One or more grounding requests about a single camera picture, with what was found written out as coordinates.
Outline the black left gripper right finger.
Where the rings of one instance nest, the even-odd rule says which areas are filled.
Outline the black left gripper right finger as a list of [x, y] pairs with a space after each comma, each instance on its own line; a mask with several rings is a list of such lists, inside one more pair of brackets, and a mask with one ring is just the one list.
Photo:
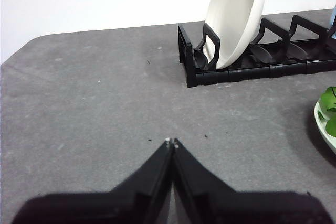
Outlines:
[[207, 170], [175, 138], [173, 183], [180, 221], [186, 223], [331, 223], [313, 196], [293, 191], [236, 191]]

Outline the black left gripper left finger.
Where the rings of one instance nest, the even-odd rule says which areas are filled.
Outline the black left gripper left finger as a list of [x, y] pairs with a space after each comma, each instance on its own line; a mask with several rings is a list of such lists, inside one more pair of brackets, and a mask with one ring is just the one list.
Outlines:
[[24, 203], [13, 223], [159, 223], [167, 217], [174, 145], [164, 143], [113, 190], [59, 193]]

